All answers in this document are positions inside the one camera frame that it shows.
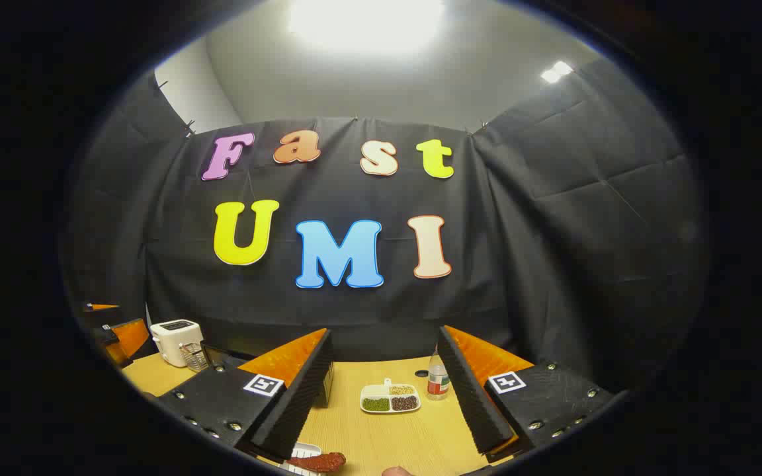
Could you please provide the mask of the white toaster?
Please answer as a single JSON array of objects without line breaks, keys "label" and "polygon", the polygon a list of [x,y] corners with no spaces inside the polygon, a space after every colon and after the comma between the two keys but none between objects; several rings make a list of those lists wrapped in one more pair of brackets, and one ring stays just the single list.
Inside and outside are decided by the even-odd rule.
[{"label": "white toaster", "polygon": [[187,361],[181,352],[182,345],[200,344],[204,340],[200,325],[188,319],[152,323],[148,329],[158,353],[167,364],[176,368],[187,367]]}]

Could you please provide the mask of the large ceiling light panel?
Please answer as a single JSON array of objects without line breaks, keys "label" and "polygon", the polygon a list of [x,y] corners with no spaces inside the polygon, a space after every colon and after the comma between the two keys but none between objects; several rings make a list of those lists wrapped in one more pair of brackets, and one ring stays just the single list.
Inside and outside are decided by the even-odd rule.
[{"label": "large ceiling light panel", "polygon": [[444,0],[294,0],[287,31],[324,52],[400,55],[432,42]]}]

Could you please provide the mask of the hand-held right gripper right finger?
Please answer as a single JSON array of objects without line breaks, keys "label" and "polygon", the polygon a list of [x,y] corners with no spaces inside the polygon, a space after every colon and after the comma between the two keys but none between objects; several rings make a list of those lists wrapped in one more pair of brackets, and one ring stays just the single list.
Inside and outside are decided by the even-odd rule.
[{"label": "hand-held right gripper right finger", "polygon": [[624,395],[561,361],[530,362],[448,325],[436,349],[477,451],[492,460],[568,439]]}]

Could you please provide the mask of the white divided plate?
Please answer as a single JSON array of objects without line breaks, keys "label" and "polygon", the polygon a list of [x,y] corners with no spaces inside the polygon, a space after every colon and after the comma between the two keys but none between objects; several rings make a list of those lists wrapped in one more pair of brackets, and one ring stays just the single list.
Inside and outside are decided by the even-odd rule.
[{"label": "white divided plate", "polygon": [[[391,401],[392,397],[408,397],[408,395],[390,395],[389,394],[389,388],[390,388],[391,385],[408,385],[408,384],[407,383],[394,383],[394,382],[392,382],[391,379],[389,379],[387,377],[387,379],[385,379],[384,382],[381,383],[381,385],[366,385],[366,386],[362,387],[362,391],[360,392],[360,397],[358,399],[360,410],[362,410],[362,399],[363,398],[369,398],[369,397],[389,397],[390,401]],[[363,410],[362,411],[364,413],[368,413],[368,414],[400,414],[400,413],[412,413],[412,412],[415,412],[415,411],[419,410],[421,408],[420,395],[418,395],[418,392],[417,392],[417,390],[415,389],[415,387],[413,385],[408,385],[408,386],[412,386],[412,388],[414,388],[415,393],[412,394],[412,395],[415,395],[418,398],[419,407],[417,409],[414,409],[414,410],[412,410],[410,412],[394,412],[393,410],[390,409],[390,412],[387,412],[387,413],[368,413],[368,412],[365,412]]]}]

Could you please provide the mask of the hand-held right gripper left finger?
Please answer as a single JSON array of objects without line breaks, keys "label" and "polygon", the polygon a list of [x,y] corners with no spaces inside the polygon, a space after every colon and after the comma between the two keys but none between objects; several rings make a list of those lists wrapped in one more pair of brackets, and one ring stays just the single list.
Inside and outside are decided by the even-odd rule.
[{"label": "hand-held right gripper left finger", "polygon": [[318,329],[239,366],[206,362],[157,403],[222,446],[284,461],[329,379],[331,331]]}]

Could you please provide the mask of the white oval dish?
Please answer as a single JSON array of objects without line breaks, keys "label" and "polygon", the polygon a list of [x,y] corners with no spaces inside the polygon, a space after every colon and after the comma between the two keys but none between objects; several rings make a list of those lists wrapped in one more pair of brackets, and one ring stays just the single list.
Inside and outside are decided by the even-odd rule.
[{"label": "white oval dish", "polygon": [[[294,445],[291,457],[317,457],[321,455],[321,447],[297,442]],[[294,466],[287,461],[278,465],[279,468],[299,476],[321,476],[318,472],[312,472],[306,468]]]}]

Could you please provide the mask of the clear red label bottle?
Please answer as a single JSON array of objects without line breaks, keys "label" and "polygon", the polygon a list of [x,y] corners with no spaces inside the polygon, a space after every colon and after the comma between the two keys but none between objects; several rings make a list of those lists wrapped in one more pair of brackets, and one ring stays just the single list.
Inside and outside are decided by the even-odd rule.
[{"label": "clear red label bottle", "polygon": [[436,346],[427,366],[427,398],[440,401],[448,397],[450,379],[441,355]]}]

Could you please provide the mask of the black backdrop cloth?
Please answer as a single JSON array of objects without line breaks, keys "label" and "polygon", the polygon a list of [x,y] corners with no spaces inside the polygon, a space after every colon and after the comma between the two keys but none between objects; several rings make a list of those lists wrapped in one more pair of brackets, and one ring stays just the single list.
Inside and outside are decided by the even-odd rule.
[{"label": "black backdrop cloth", "polygon": [[604,60],[474,133],[345,117],[117,129],[76,171],[73,298],[190,319],[252,356],[327,328],[339,361],[420,358],[450,325],[618,392],[681,342],[708,261],[689,157]]}]

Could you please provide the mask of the red-brown roast meat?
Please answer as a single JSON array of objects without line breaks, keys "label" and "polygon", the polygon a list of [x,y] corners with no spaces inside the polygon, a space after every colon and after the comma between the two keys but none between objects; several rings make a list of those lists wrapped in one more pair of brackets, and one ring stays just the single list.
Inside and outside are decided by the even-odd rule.
[{"label": "red-brown roast meat", "polygon": [[312,457],[293,457],[288,459],[288,464],[314,473],[333,473],[341,470],[347,464],[347,458],[343,453],[321,453]]}]

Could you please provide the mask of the small ceiling light panel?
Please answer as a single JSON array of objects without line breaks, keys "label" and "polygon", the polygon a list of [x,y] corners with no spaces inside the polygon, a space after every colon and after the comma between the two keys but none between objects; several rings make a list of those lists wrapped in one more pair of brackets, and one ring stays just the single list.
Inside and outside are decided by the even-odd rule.
[{"label": "small ceiling light panel", "polygon": [[550,69],[544,70],[541,73],[540,78],[547,84],[556,84],[562,78],[571,75],[574,72],[574,68],[568,63],[563,61],[557,61]]}]

